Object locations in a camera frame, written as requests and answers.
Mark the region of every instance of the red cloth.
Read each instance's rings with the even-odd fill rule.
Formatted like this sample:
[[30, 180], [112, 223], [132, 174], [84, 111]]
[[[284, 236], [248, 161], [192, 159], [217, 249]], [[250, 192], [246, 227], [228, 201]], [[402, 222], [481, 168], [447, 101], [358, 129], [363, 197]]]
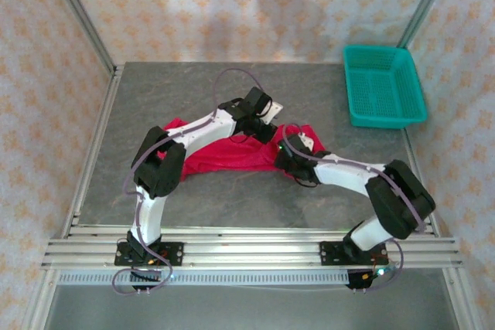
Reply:
[[[172, 129], [188, 124], [179, 118], [175, 118], [163, 129]], [[189, 156], [184, 162], [181, 180], [188, 175], [196, 173], [215, 172], [218, 170], [242, 170], [242, 171], [273, 171], [278, 170], [274, 166], [278, 153], [278, 143], [282, 140], [282, 128], [279, 126], [277, 132], [266, 145], [256, 141], [254, 138], [247, 138], [243, 134], [235, 135], [230, 140], [223, 138], [214, 143], [201, 148]], [[313, 151], [322, 151], [321, 141], [309, 125], [303, 125], [302, 131], [314, 140]], [[295, 127], [287, 128], [287, 135], [298, 132]]]

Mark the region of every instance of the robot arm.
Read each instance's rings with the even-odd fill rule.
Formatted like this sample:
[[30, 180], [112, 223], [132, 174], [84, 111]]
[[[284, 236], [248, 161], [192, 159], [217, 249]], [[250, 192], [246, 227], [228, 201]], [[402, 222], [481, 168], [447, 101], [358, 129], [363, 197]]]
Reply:
[[[137, 167], [134, 177], [136, 190], [143, 195], [139, 212], [140, 230], [146, 246], [152, 248], [160, 242], [160, 223], [165, 201], [177, 187], [185, 159], [195, 151], [221, 138], [244, 132], [262, 143], [268, 143], [276, 132], [271, 120], [282, 110], [282, 105], [254, 87], [243, 99], [230, 100], [212, 113], [188, 125], [164, 131], [153, 127], [145, 137], [132, 165], [153, 145], [174, 136], [156, 149]], [[161, 159], [158, 152], [166, 152]], [[146, 252], [138, 241], [136, 219], [127, 240], [143, 261]]]
[[[405, 239], [418, 227], [416, 217], [424, 220], [434, 209], [435, 203], [411, 169], [399, 160], [387, 165], [365, 164], [348, 161], [329, 152], [312, 153], [304, 136], [288, 137], [293, 148], [306, 155], [321, 158], [317, 162], [293, 152], [284, 140], [279, 142], [280, 152], [275, 166], [297, 179], [323, 185], [338, 185], [370, 198], [376, 216], [359, 223], [343, 239], [346, 258], [360, 261], [364, 253], [390, 238]], [[416, 216], [398, 197], [376, 169], [394, 180], [411, 201]]]

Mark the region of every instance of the green plastic basket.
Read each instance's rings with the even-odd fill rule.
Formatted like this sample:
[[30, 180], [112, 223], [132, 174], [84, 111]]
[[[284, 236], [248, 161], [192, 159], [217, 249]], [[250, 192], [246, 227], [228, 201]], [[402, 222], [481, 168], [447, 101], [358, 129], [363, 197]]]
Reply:
[[402, 129], [428, 114], [412, 56], [390, 46], [346, 46], [343, 51], [350, 122]]

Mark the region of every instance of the wall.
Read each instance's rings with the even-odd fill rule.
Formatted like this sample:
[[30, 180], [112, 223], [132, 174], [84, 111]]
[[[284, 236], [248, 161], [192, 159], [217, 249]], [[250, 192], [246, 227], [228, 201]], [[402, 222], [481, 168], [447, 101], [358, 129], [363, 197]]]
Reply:
[[64, 0], [0, 0], [0, 328], [20, 328], [108, 76]]
[[419, 0], [82, 0], [116, 63], [340, 62], [395, 45]]
[[437, 0], [411, 49], [430, 111], [416, 155], [495, 328], [495, 0]]

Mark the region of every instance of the white arm segment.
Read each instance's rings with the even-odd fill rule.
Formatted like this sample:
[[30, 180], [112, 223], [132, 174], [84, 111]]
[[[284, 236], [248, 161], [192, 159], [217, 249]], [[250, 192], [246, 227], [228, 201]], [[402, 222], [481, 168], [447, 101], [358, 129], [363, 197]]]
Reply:
[[[262, 118], [263, 122], [266, 124], [270, 123], [275, 115], [281, 110], [281, 104], [277, 104], [276, 102], [273, 102], [271, 106], [270, 104], [267, 104], [267, 107], [263, 110], [263, 113], [265, 111], [268, 111], [268, 113]], [[181, 133], [189, 128], [196, 127], [197, 125], [210, 119], [210, 117], [211, 114], [188, 125], [169, 129], [169, 136], [176, 133]], [[222, 138], [229, 138], [234, 133], [235, 126], [236, 121], [232, 119], [232, 116], [225, 110], [218, 109], [217, 115], [206, 127], [178, 138], [174, 138], [174, 141], [184, 144], [184, 147], [186, 148], [186, 158], [188, 158], [194, 152], [209, 145], [210, 143], [218, 141]], [[142, 238], [146, 245], [149, 245], [150, 243], [155, 242], [161, 235], [162, 214], [167, 196], [150, 199], [149, 194], [142, 187], [136, 186], [136, 190], [145, 196], [142, 203], [141, 212], [139, 213], [139, 222], [141, 224]], [[134, 236], [136, 240], [139, 240], [135, 220], [132, 224], [131, 232], [132, 236]]]
[[362, 251], [368, 251], [379, 243], [383, 243], [392, 238], [381, 226], [377, 216], [372, 216], [370, 219], [362, 222], [351, 234], [351, 240]]
[[[187, 129], [197, 127], [199, 124], [208, 121], [211, 118], [211, 114], [202, 117], [199, 120], [193, 121], [190, 124], [183, 125], [182, 127], [173, 128], [167, 130], [169, 136], [183, 132]], [[186, 158], [191, 156], [194, 152], [199, 149], [218, 141], [221, 138], [229, 138], [232, 133], [234, 133], [236, 122], [232, 119], [232, 116], [225, 110], [217, 110], [217, 115], [211, 123], [206, 127], [193, 131], [189, 134], [185, 134], [174, 141], [177, 143], [182, 143], [186, 148]]]
[[[346, 160], [335, 154], [327, 155], [323, 158], [337, 161]], [[385, 165], [383, 164], [366, 164], [363, 162], [360, 164], [370, 166], [381, 172], [385, 169]], [[373, 172], [355, 168], [351, 165], [330, 163], [319, 163], [315, 167], [315, 173], [318, 180], [324, 185], [338, 185], [345, 189], [358, 192], [366, 197], [368, 197], [368, 192], [365, 186], [368, 180], [377, 176]], [[362, 251], [368, 251], [379, 243], [383, 243], [392, 238], [392, 236], [381, 226], [380, 221], [376, 216], [361, 223], [359, 227], [352, 232], [350, 237]]]
[[[341, 158], [335, 154], [327, 155], [323, 158], [337, 162], [346, 160], [345, 158]], [[383, 164], [366, 164], [364, 162], [360, 162], [360, 164], [378, 169], [381, 172], [385, 169], [385, 165]], [[368, 172], [364, 169], [355, 168], [351, 165], [331, 164], [324, 162], [320, 162], [315, 167], [315, 174], [316, 177], [318, 177], [318, 180], [324, 185], [338, 185], [365, 196], [368, 196], [365, 185], [370, 178], [377, 176], [375, 173]]]
[[[167, 200], [168, 196], [150, 199], [146, 190], [138, 185], [136, 186], [136, 191], [144, 195], [141, 212], [139, 213], [139, 223], [141, 224], [142, 239], [146, 246], [148, 246], [150, 243], [157, 241], [162, 234], [161, 222], [163, 207], [165, 206], [165, 200]], [[131, 231], [132, 236], [139, 241], [135, 218]]]

